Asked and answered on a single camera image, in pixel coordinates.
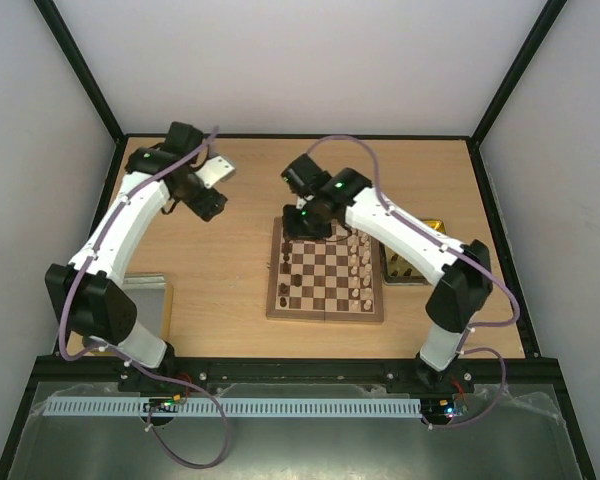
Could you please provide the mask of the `wooden chess board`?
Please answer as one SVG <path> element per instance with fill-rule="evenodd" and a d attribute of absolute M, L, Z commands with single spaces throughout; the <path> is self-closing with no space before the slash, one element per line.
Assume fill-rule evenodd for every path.
<path fill-rule="evenodd" d="M 277 280 L 281 243 L 285 239 L 282 219 L 274 219 L 266 317 L 273 320 L 381 324 L 384 321 L 382 263 L 379 242 L 369 235 L 372 250 L 374 308 L 371 313 L 349 308 L 347 239 L 353 231 L 332 225 L 326 240 L 290 240 L 302 245 L 302 287 L 298 308 L 277 306 Z"/>

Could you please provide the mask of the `gold tin with dark pieces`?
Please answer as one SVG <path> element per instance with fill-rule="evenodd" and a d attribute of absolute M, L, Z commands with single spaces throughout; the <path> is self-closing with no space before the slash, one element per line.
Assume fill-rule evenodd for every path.
<path fill-rule="evenodd" d="M 450 256 L 403 222 L 387 217 L 389 242 L 380 240 L 384 279 L 402 285 L 435 285 Z"/>

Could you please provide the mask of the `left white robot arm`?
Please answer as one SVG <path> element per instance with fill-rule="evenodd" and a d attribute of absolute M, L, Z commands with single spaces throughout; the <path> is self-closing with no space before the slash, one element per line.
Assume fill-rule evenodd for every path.
<path fill-rule="evenodd" d="M 89 239 L 67 264 L 48 268 L 45 285 L 64 360 L 98 349 L 143 368 L 161 366 L 168 344 L 141 323 L 123 283 L 140 240 L 166 206 L 184 204 L 205 222 L 224 210 L 227 199 L 215 186 L 235 167 L 212 154 L 218 133 L 174 122 L 163 141 L 134 151 L 118 193 Z"/>

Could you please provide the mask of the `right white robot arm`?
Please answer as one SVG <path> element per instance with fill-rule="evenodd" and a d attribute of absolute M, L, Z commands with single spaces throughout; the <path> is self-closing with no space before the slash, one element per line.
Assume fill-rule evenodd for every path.
<path fill-rule="evenodd" d="M 415 372 L 423 389 L 440 390 L 451 379 L 470 320 L 493 291 L 488 247 L 478 240 L 465 244 L 427 226 L 352 168 L 331 175 L 303 154 L 281 177 L 299 200 L 283 209 L 288 238 L 325 239 L 332 223 L 338 223 L 391 248 L 432 286 L 425 305 L 432 326 L 415 358 Z"/>

